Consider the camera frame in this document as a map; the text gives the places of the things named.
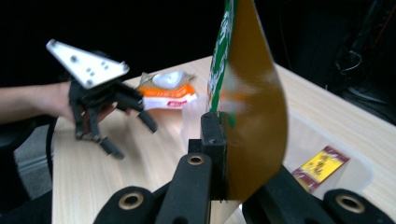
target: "black mechanical part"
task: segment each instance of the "black mechanical part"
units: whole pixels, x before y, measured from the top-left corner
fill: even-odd
[[[129,108],[138,111],[138,117],[148,128],[153,133],[157,131],[154,119],[144,110],[143,94],[126,86],[118,79],[87,90],[72,78],[69,100],[76,122],[76,138],[100,144],[106,153],[111,154],[116,159],[121,160],[124,155],[108,138],[102,138],[98,127],[97,115],[103,106],[117,103],[117,109],[122,111],[126,111]],[[89,115],[87,127],[84,127],[81,108]]]
[[[152,132],[156,132],[157,131],[157,124],[155,123],[154,119],[149,115],[149,113],[147,111],[142,111],[137,115],[142,121],[143,123],[145,123],[148,128],[152,131]]]
[[[151,207],[150,219],[147,223],[154,223],[158,213],[160,213],[161,206],[163,205],[163,199],[165,198],[166,192],[169,189],[170,182],[163,185],[159,189],[155,190],[152,195],[154,196],[154,205]]]
[[[335,223],[285,167],[243,204],[242,211],[247,224]]]
[[[107,154],[113,155],[113,157],[116,159],[122,160],[125,158],[124,154],[120,152],[117,149],[116,145],[114,145],[114,143],[110,141],[107,137],[102,139],[102,141],[100,142],[100,146]]]
[[[202,153],[183,156],[166,192],[156,223],[208,223],[211,173],[210,157]]]
[[[367,199],[347,189],[326,192],[323,207],[337,223],[394,223]]]
[[[148,223],[154,196],[147,189],[128,187],[117,191],[101,209],[95,224]]]
[[[215,112],[201,116],[201,139],[189,140],[189,153],[201,152],[213,162],[212,200],[223,200],[226,195],[226,142],[220,120]]]

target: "green label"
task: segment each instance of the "green label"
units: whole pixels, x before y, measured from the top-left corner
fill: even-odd
[[[224,78],[225,65],[230,50],[231,37],[233,33],[233,20],[235,17],[237,0],[225,0],[224,16],[221,22],[218,39],[213,52],[210,75],[207,83],[209,96],[209,111],[215,112],[219,106],[219,94],[222,80]]]

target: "screw hole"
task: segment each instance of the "screw hole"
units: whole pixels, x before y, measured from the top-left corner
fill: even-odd
[[[135,209],[143,202],[143,195],[140,192],[125,194],[120,198],[119,207],[124,210]]]
[[[365,210],[364,205],[359,200],[351,196],[338,195],[337,197],[335,197],[335,200],[341,207],[343,207],[349,212],[359,214],[359,213],[363,213]]]
[[[188,163],[191,165],[201,165],[202,163],[204,163],[204,158],[200,156],[191,156],[188,159]]]
[[[70,61],[72,61],[72,63],[75,63],[77,61],[77,56],[76,55],[72,55],[70,57]]]

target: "black cable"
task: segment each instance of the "black cable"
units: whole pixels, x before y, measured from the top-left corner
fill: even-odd
[[[53,163],[52,163],[52,137],[55,131],[56,122],[58,119],[53,119],[49,123],[49,127],[47,130],[47,140],[46,140],[46,155],[47,155],[47,165],[49,167],[49,175],[50,178],[53,178]]]
[[[388,104],[388,102],[385,102],[385,101],[383,101],[383,100],[381,100],[381,99],[377,99],[377,98],[372,97],[372,96],[364,95],[364,94],[358,92],[358,91],[357,91],[355,88],[353,88],[353,87],[349,87],[349,88],[347,88],[347,89],[349,90],[349,92],[351,92],[352,94],[354,94],[355,97],[360,98],[360,99],[363,100],[363,101],[368,101],[368,102],[371,102],[371,103],[376,103],[376,104],[381,104],[381,105],[387,105],[387,104]]]
[[[286,39],[285,39],[284,31],[283,31],[283,24],[282,24],[282,10],[291,1],[292,0],[284,2],[282,4],[281,9],[280,9],[280,12],[279,12],[279,31],[280,31],[280,38],[281,38],[281,41],[282,41],[282,47],[283,47],[283,50],[285,50],[286,60],[287,60],[289,69],[291,71],[293,71],[293,68],[291,66],[290,56],[289,56],[289,50],[288,50],[288,46],[286,45]]]

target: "wooden table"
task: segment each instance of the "wooden table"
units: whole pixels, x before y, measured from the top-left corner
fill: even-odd
[[[199,95],[206,94],[211,57],[164,69],[195,74]],[[277,66],[289,112],[317,127],[344,146],[368,158],[373,181],[363,191],[369,201],[396,220],[396,127]],[[128,80],[137,86],[139,78]],[[173,176],[178,159],[187,151],[180,138],[181,112],[150,110],[159,131],[151,134],[133,113],[116,111],[101,122],[126,157],[117,161],[94,143],[76,141],[74,125],[60,119],[54,140],[53,223],[92,223],[110,196],[128,186],[154,191]],[[290,127],[291,133],[301,130]],[[228,223],[240,223],[237,211]]]

